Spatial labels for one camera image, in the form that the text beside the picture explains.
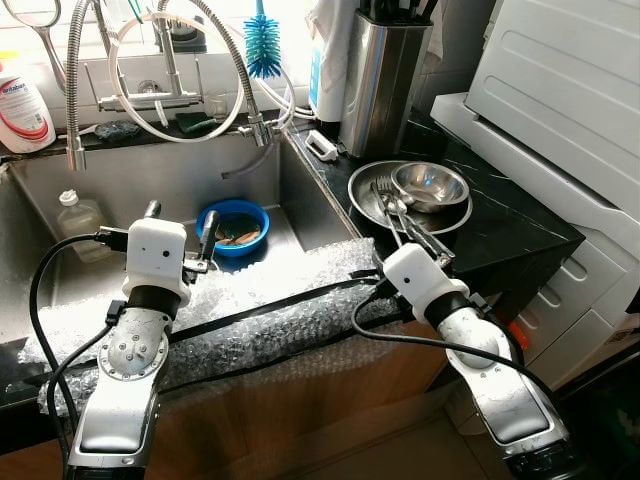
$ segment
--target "bottle cap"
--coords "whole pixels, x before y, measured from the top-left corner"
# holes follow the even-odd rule
[[[78,194],[75,190],[67,190],[66,192],[62,192],[58,199],[62,205],[70,207],[71,205],[78,203]]]

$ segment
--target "blue bowl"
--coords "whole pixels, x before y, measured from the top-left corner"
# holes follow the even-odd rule
[[[220,214],[220,223],[224,223],[224,217],[232,213],[245,213],[251,215],[256,219],[256,222],[260,225],[260,235],[255,240],[245,243],[244,245],[216,245],[215,253],[223,257],[242,257],[253,252],[264,241],[264,238],[269,231],[269,215],[259,205],[253,202],[247,202],[246,200],[225,200],[223,202],[214,203],[213,205],[205,208],[205,210],[198,217],[196,222],[196,233],[198,237],[202,237],[202,225],[207,217],[207,213],[211,210],[215,210]]]

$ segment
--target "plastic bottle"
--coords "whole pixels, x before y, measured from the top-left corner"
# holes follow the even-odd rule
[[[14,65],[0,63],[0,141],[14,153],[29,153],[55,139],[51,115],[36,86]]]
[[[75,190],[62,192],[59,197],[64,207],[58,216],[58,225],[66,237],[95,233],[101,225],[105,225],[104,216],[98,204],[93,200],[80,200]],[[95,262],[111,254],[111,249],[97,242],[78,242],[74,250],[85,263]]]

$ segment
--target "wooden cabinet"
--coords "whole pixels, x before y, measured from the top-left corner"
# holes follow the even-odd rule
[[[416,322],[403,328],[405,334],[436,336],[431,327]],[[349,342],[342,342],[324,351],[348,355],[349,348]],[[389,353],[357,368],[319,375],[307,368],[302,377],[284,374],[287,363],[300,361],[302,357],[270,367],[279,369],[271,380],[239,377],[215,387],[226,388],[223,394],[208,393],[214,387],[203,385],[164,402],[145,478],[280,478],[304,465],[307,459],[293,458],[304,442],[305,457],[315,461],[335,454],[342,448],[339,445],[347,448],[375,435],[378,430],[367,420],[367,411],[422,394],[443,367],[445,356],[440,349],[397,344]],[[331,425],[344,427],[340,433],[330,433]],[[323,429],[323,435],[313,436]],[[59,479],[57,443],[0,457],[0,479],[5,478]]]

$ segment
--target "kitchen sink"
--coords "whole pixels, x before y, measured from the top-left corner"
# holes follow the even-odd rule
[[[56,218],[62,208],[58,195],[63,190],[73,188],[81,199],[97,201],[108,224],[121,228],[142,217],[150,200],[159,200],[160,217],[186,226],[187,250],[193,251],[198,249],[195,219],[205,207],[229,198],[261,205],[271,222],[266,242],[248,256],[218,258],[220,268],[226,271],[267,259],[286,262],[292,254],[359,236],[308,164],[307,152],[286,136],[256,168],[222,178],[223,172],[242,168],[264,152],[250,138],[223,136],[197,144],[162,143],[87,152],[88,169],[84,172],[69,171],[64,155],[10,164],[0,186],[0,202],[4,203],[0,210],[12,209],[11,217],[22,219],[24,225],[3,234],[5,248],[0,259],[11,269],[16,264],[11,259],[28,258],[16,267],[21,269],[19,278],[7,268],[2,272],[5,282],[17,281],[18,285],[13,285],[12,298],[7,294],[0,297],[3,303],[15,305],[10,316],[3,316],[0,343],[22,338],[30,331],[30,277],[46,248],[62,238]],[[11,198],[5,198],[4,184],[12,189]],[[84,264],[67,249],[41,285],[40,305],[65,304],[95,295],[123,298],[124,277],[121,254]]]

